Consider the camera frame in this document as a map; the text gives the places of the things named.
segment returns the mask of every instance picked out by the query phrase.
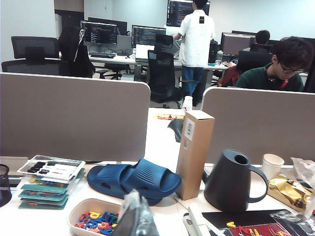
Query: tall brown box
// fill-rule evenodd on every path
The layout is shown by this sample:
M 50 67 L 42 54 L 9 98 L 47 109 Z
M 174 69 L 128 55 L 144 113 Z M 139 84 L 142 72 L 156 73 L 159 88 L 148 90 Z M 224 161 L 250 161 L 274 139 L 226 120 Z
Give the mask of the tall brown box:
M 176 173 L 182 184 L 176 193 L 182 200 L 198 196 L 215 118 L 200 110 L 186 113 Z

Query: black kettle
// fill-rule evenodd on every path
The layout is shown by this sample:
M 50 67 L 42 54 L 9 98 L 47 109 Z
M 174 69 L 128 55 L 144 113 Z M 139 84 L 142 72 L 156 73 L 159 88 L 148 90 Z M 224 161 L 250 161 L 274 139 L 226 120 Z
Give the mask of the black kettle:
M 258 198 L 250 198 L 251 173 L 260 175 L 266 183 L 265 193 Z M 239 151 L 224 149 L 214 165 L 211 174 L 203 173 L 204 196 L 215 208 L 226 212 L 242 212 L 248 203 L 262 200 L 268 190 L 268 180 L 258 168 L 251 166 L 247 156 Z

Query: keyboard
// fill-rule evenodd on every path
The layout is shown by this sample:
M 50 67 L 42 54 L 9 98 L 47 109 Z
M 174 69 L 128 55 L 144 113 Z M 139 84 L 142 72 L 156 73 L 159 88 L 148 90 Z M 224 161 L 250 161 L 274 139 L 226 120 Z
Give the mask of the keyboard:
M 115 54 L 111 54 L 111 53 L 99 53 L 99 52 L 89 52 L 89 55 L 95 58 L 113 58 L 116 56 Z

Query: mesh pen holder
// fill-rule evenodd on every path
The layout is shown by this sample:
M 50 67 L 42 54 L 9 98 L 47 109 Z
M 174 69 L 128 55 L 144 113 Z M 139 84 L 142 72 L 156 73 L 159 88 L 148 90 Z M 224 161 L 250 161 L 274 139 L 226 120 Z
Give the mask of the mesh pen holder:
M 0 207 L 7 204 L 12 198 L 8 172 L 9 167 L 0 164 Z

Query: blue slipper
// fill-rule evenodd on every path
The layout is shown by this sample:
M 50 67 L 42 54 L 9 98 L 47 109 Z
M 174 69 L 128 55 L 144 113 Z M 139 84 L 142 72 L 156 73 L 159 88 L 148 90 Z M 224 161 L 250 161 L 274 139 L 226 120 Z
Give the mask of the blue slipper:
M 123 189 L 127 192 L 136 189 L 141 196 L 149 199 L 171 195 L 182 182 L 178 174 L 143 158 L 134 166 L 129 167 L 124 175 L 121 182 Z
M 94 166 L 87 175 L 88 184 L 97 192 L 124 199 L 124 195 L 129 192 L 122 188 L 120 180 L 128 167 L 131 165 Z

